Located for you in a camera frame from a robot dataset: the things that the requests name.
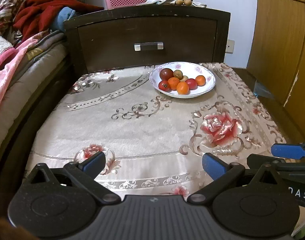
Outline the floral beige tablecloth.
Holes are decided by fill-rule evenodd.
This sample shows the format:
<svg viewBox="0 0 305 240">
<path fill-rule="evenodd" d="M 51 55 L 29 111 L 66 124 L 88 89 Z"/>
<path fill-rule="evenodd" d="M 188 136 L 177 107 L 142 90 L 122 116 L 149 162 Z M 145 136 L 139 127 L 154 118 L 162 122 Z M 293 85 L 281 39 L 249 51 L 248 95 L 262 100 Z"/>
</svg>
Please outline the floral beige tablecloth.
<svg viewBox="0 0 305 240">
<path fill-rule="evenodd" d="M 206 184 L 202 156 L 246 163 L 270 155 L 285 139 L 268 111 L 232 68 L 203 63 L 214 88 L 176 99 L 155 90 L 149 66 L 80 77 L 37 132 L 25 171 L 38 163 L 63 167 L 97 151 L 106 164 L 96 180 L 126 194 L 188 196 Z"/>
</svg>

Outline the brown nut on nightstand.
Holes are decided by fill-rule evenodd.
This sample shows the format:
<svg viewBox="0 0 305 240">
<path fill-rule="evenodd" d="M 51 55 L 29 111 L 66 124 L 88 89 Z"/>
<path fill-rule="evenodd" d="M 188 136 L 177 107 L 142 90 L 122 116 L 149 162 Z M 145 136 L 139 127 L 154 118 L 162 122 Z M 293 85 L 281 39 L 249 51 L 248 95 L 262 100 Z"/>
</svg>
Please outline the brown nut on nightstand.
<svg viewBox="0 0 305 240">
<path fill-rule="evenodd" d="M 184 3 L 183 0 L 176 0 L 176 1 L 175 1 L 175 4 L 176 4 L 176 5 L 182 5 L 183 3 Z"/>
<path fill-rule="evenodd" d="M 185 6 L 191 6 L 192 5 L 191 0 L 184 0 L 183 3 L 184 3 Z"/>
</svg>

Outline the orange tangerine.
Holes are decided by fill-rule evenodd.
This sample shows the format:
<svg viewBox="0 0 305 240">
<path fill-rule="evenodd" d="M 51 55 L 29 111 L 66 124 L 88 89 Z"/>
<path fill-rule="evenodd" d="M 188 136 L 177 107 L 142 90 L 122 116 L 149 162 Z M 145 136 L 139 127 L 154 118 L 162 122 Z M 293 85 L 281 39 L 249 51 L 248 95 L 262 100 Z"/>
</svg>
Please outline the orange tangerine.
<svg viewBox="0 0 305 240">
<path fill-rule="evenodd" d="M 179 82 L 177 84 L 176 90 L 178 92 L 178 94 L 180 95 L 187 95 L 189 94 L 189 86 L 186 82 Z"/>
<path fill-rule="evenodd" d="M 204 86 L 206 84 L 206 78 L 203 75 L 198 75 L 195 78 L 195 81 L 198 86 Z"/>
<path fill-rule="evenodd" d="M 168 80 L 168 84 L 171 88 L 171 90 L 176 90 L 177 89 L 177 85 L 180 83 L 180 80 L 179 78 L 177 77 L 171 77 L 169 80 Z"/>
</svg>

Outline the wall power socket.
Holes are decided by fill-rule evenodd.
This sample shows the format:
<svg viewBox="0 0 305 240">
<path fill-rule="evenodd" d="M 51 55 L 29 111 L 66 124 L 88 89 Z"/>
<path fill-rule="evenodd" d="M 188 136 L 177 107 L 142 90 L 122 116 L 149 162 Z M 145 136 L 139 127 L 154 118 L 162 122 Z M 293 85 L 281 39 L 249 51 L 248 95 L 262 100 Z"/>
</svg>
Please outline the wall power socket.
<svg viewBox="0 0 305 240">
<path fill-rule="evenodd" d="M 235 45 L 234 40 L 227 40 L 227 44 L 226 44 L 226 53 L 227 54 L 232 54 L 234 52 L 234 45 Z"/>
</svg>

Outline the pale yellow-green small fruit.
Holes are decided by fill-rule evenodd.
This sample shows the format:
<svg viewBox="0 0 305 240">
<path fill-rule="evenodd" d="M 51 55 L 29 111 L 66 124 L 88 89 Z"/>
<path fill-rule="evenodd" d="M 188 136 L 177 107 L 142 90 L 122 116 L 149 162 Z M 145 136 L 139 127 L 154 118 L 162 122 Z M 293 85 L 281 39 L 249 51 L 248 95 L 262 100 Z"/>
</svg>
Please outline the pale yellow-green small fruit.
<svg viewBox="0 0 305 240">
<path fill-rule="evenodd" d="M 184 75 L 180 81 L 185 82 L 186 80 L 188 80 L 188 77 L 186 75 Z"/>
</svg>

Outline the bed with bedding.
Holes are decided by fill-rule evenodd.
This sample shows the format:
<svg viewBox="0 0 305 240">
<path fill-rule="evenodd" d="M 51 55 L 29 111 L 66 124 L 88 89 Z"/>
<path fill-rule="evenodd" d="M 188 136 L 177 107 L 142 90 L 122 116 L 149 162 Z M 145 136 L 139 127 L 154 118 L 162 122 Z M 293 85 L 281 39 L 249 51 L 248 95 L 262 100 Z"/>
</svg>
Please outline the bed with bedding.
<svg viewBox="0 0 305 240">
<path fill-rule="evenodd" d="M 14 28 L 25 0 L 0 0 L 0 155 L 39 85 L 63 64 L 64 33 L 46 29 L 22 41 Z"/>
</svg>

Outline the dark red tomato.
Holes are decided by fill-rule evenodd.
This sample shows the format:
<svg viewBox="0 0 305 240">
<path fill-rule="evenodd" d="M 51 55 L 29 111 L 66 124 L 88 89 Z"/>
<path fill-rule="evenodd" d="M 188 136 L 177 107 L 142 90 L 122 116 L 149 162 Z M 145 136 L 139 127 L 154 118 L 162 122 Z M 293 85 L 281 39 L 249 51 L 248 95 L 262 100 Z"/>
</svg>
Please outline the dark red tomato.
<svg viewBox="0 0 305 240">
<path fill-rule="evenodd" d="M 168 81 L 173 76 L 174 76 L 173 71 L 170 68 L 163 68 L 159 72 L 159 77 L 161 78 L 161 80 Z"/>
</svg>

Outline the white floral plate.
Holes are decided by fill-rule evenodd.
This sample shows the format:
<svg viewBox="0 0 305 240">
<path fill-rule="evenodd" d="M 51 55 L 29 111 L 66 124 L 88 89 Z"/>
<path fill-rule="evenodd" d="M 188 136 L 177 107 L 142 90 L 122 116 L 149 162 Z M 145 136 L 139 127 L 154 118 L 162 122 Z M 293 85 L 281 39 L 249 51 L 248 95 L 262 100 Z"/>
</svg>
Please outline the white floral plate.
<svg viewBox="0 0 305 240">
<path fill-rule="evenodd" d="M 179 99 L 206 94 L 216 83 L 214 74 L 206 67 L 189 62 L 161 64 L 150 73 L 149 80 L 157 91 Z"/>
</svg>

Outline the blue cloth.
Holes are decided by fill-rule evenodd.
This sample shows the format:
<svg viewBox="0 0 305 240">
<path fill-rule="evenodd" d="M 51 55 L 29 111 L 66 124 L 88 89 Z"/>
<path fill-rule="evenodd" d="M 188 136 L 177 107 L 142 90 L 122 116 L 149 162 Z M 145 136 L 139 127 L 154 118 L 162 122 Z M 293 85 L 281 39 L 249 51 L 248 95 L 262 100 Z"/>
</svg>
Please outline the blue cloth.
<svg viewBox="0 0 305 240">
<path fill-rule="evenodd" d="M 77 16 L 77 13 L 75 10 L 73 10 L 70 7 L 64 7 L 62 8 L 55 19 L 53 20 L 52 24 L 50 25 L 51 30 L 59 30 L 64 32 L 65 31 L 65 26 L 64 26 L 64 21 L 69 20 L 71 18 L 74 18 Z"/>
</svg>

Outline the red oval tomato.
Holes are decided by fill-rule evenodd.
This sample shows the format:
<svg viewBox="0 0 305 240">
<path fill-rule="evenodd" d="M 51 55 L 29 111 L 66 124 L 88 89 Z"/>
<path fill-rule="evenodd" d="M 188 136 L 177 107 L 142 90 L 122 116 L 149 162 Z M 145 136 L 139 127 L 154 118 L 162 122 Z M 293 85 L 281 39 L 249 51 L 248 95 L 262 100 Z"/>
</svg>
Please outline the red oval tomato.
<svg viewBox="0 0 305 240">
<path fill-rule="evenodd" d="M 187 79 L 185 83 L 188 85 L 190 90 L 195 90 L 198 87 L 198 84 L 195 79 Z"/>
</svg>

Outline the brown kiwi fruit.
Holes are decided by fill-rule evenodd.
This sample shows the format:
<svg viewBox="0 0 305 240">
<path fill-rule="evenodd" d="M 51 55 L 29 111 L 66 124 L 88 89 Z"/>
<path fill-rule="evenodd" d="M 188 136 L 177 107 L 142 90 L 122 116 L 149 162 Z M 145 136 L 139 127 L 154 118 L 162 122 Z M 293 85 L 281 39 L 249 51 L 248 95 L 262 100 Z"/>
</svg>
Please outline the brown kiwi fruit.
<svg viewBox="0 0 305 240">
<path fill-rule="evenodd" d="M 179 80 L 183 79 L 183 73 L 181 70 L 177 69 L 173 72 L 173 76 L 178 78 Z"/>
</svg>

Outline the dark wooden nightstand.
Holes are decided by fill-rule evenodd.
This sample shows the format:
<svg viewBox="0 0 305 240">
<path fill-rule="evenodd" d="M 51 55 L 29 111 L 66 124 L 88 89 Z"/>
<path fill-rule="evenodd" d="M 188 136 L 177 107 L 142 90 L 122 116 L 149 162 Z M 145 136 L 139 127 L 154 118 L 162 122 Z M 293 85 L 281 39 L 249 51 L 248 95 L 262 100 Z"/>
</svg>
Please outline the dark wooden nightstand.
<svg viewBox="0 0 305 240">
<path fill-rule="evenodd" d="M 69 56 L 84 73 L 185 61 L 223 62 L 231 15 L 177 5 L 102 10 L 64 22 Z M 163 50 L 135 51 L 135 43 L 163 42 Z"/>
</svg>

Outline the red blanket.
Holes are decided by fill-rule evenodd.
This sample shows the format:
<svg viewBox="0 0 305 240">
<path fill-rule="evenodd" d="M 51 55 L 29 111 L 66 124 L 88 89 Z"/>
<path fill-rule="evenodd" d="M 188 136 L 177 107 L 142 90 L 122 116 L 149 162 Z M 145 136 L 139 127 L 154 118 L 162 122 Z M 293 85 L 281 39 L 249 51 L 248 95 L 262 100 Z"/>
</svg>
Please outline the red blanket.
<svg viewBox="0 0 305 240">
<path fill-rule="evenodd" d="M 22 40 L 49 29 L 64 7 L 87 14 L 103 10 L 103 7 L 82 3 L 77 0 L 25 0 L 14 19 L 13 28 L 20 31 Z"/>
</svg>

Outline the wooden wardrobe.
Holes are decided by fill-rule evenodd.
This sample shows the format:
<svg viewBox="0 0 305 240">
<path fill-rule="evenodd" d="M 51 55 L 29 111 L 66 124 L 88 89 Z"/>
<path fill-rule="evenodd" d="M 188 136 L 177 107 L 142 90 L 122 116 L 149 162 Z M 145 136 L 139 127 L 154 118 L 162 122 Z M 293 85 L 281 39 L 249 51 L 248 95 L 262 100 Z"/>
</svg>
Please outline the wooden wardrobe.
<svg viewBox="0 0 305 240">
<path fill-rule="evenodd" d="M 247 69 L 305 138 L 305 0 L 258 0 Z"/>
</svg>

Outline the small red cherry tomato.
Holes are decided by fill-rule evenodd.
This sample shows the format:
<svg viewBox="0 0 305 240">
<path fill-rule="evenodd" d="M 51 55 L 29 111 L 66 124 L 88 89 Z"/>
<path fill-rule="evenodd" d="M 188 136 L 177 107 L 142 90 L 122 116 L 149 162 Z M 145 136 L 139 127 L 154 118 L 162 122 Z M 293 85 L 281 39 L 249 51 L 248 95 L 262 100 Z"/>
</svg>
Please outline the small red cherry tomato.
<svg viewBox="0 0 305 240">
<path fill-rule="evenodd" d="M 162 80 L 159 84 L 158 84 L 158 88 L 162 91 L 165 91 L 165 92 L 169 92 L 171 91 L 171 87 L 168 83 L 167 80 Z"/>
</svg>

